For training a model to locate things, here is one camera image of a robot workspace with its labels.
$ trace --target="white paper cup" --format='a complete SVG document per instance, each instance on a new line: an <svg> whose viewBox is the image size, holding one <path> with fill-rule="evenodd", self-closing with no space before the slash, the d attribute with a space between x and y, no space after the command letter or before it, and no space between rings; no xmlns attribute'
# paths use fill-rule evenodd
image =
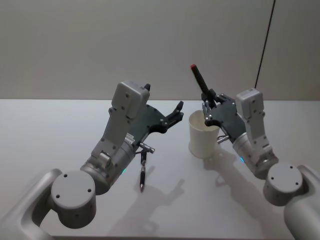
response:
<svg viewBox="0 0 320 240"><path fill-rule="evenodd" d="M213 155L219 134L219 127L206 126L202 110L197 110L189 117L190 152L199 159Z"/></svg>

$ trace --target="table surface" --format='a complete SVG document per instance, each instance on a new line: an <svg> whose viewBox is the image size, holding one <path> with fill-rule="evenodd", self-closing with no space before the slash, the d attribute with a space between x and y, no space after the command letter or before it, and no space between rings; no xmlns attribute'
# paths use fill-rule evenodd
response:
<svg viewBox="0 0 320 240"><path fill-rule="evenodd" d="M167 115L178 101L148 103ZM320 172L320 102L264 104L266 135L279 160ZM110 106L110 100L0 100L0 214L38 172L78 170L102 136ZM41 227L55 236L293 239L284 208L264 199L264 181L252 175L230 142L209 160L189 152L188 118L200 108L200 101L185 101L182 122L146 139L156 152L147 157L143 193L137 156L110 191L97 196L88 226L68 229L50 211Z"/></svg>

